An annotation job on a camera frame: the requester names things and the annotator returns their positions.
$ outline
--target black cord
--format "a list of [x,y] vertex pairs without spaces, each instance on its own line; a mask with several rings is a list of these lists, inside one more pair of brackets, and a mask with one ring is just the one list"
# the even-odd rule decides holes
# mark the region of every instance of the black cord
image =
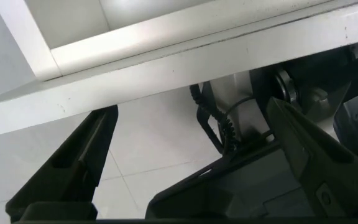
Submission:
[[225,116],[228,116],[228,115],[230,114],[230,112],[231,112],[232,110],[234,110],[236,107],[238,107],[240,104],[245,103],[245,102],[250,101],[250,100],[253,100],[253,99],[254,99],[254,97],[248,96],[248,97],[245,97],[244,99],[238,101],[237,103],[234,103],[234,104],[226,111],[226,113],[225,113],[224,115],[225,115]]
[[[230,119],[227,116],[239,105],[247,101],[253,100],[254,97],[251,96],[245,97],[239,100],[237,103],[234,103],[225,113],[222,113],[222,111],[220,111],[216,107],[207,104],[205,97],[200,92],[200,87],[198,86],[198,84],[194,84],[190,86],[190,93],[191,93],[191,97],[193,97],[193,100],[196,102],[196,104],[200,106],[203,110],[205,110],[207,113],[209,113],[213,118],[215,118],[216,121],[218,121],[220,131],[222,131],[224,137],[224,139],[222,139],[222,142],[224,143],[223,154],[234,151],[235,149],[239,149],[240,144],[235,139],[236,134],[234,132],[233,123],[230,121]],[[245,147],[241,147],[242,151],[244,149],[251,148],[261,140],[266,139],[272,133],[273,132],[271,130],[262,133],[258,139],[252,141],[250,144],[247,144]]]
[[222,113],[222,111],[207,104],[205,97],[200,92],[200,87],[198,84],[190,86],[190,93],[196,104],[208,112],[213,118],[215,118],[216,121],[218,121],[224,134],[223,154],[234,151],[237,145],[237,141],[235,139],[236,134],[234,132],[233,124],[231,121],[224,113]]

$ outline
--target wire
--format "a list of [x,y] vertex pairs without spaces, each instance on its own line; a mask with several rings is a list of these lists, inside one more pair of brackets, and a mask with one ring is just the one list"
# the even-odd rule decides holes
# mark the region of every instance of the wire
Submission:
[[242,99],[242,100],[239,100],[237,103],[234,103],[227,111],[226,111],[226,113],[224,114],[225,116],[228,116],[229,114],[230,114],[230,112],[232,111],[232,110],[234,110],[236,107],[238,107],[240,104],[243,104],[243,103],[245,103],[245,102],[247,102],[247,101],[250,101],[250,100],[253,100],[253,99],[255,99],[254,97],[252,97],[252,96],[248,96],[248,97],[245,97],[244,99]]
[[216,121],[218,121],[224,134],[223,154],[234,151],[237,145],[237,141],[235,139],[236,134],[234,132],[233,124],[231,121],[227,118],[226,115],[224,115],[224,113],[222,113],[222,111],[207,104],[205,97],[200,92],[200,87],[198,84],[190,86],[190,93],[196,104],[208,112]]

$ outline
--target coiled cable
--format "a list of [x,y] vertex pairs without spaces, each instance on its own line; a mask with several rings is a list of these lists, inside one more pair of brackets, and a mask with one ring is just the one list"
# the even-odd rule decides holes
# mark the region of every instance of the coiled cable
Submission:
[[216,121],[218,121],[224,134],[223,154],[234,151],[236,149],[237,141],[235,139],[236,134],[231,121],[224,113],[222,113],[222,111],[207,104],[205,97],[200,92],[200,87],[198,84],[190,86],[190,93],[196,104],[200,106],[201,109],[209,113]]

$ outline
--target tile floor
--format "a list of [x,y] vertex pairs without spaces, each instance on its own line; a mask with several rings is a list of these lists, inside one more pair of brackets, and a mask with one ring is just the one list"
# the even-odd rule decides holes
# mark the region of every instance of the tile floor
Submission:
[[[196,121],[196,109],[187,88],[119,105],[93,199],[99,218],[142,218],[156,193],[219,158]],[[0,223],[9,223],[5,203],[86,115],[0,135]]]

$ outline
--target black plastic part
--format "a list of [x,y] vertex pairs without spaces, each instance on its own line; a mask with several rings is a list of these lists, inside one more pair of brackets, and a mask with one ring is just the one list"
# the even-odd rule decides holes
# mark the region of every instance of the black plastic part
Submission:
[[157,194],[150,201],[145,218],[249,217],[241,198],[246,190],[242,188],[246,181],[241,177],[243,168],[279,148],[273,142],[245,156],[229,154],[220,158]]
[[234,151],[237,142],[235,139],[236,134],[231,121],[224,115],[224,113],[222,113],[222,111],[216,108],[216,105],[214,106],[208,103],[207,99],[201,94],[198,84],[190,86],[190,93],[196,104],[218,121],[220,128],[224,133],[224,146],[222,154]]
[[267,114],[316,216],[358,217],[358,157],[284,101]]
[[[204,96],[206,103],[210,105],[209,107],[213,108],[214,110],[218,109],[216,107],[214,93],[212,91],[210,82],[203,83],[203,91],[201,94]],[[216,150],[218,150],[220,154],[223,154],[224,138],[222,138],[222,142],[220,142],[214,130],[211,128],[211,126],[208,123],[209,117],[211,117],[211,115],[206,110],[202,109],[202,107],[199,106],[197,109],[197,121],[199,122],[199,124],[205,131],[206,135],[209,137],[209,139],[215,146]]]
[[232,224],[358,224],[358,219],[346,219],[346,218],[233,218],[233,219],[153,219],[153,220],[94,220],[94,221],[77,221],[68,222],[65,220],[59,221],[27,221],[18,222],[17,224],[220,224],[220,223],[232,223]]
[[[91,112],[88,117],[74,130],[67,140],[56,150],[45,164],[31,177],[31,179],[6,204],[6,212],[11,222],[36,215],[31,210],[40,212],[40,202],[81,202],[82,209],[89,210],[92,215],[91,202],[95,187],[98,186],[103,171],[106,156],[118,119],[118,107],[110,106]],[[66,206],[48,207],[49,214],[56,214],[49,220],[58,220],[66,210],[70,213],[75,203],[66,203]],[[71,220],[82,220],[84,214],[78,213],[77,218],[70,216]]]

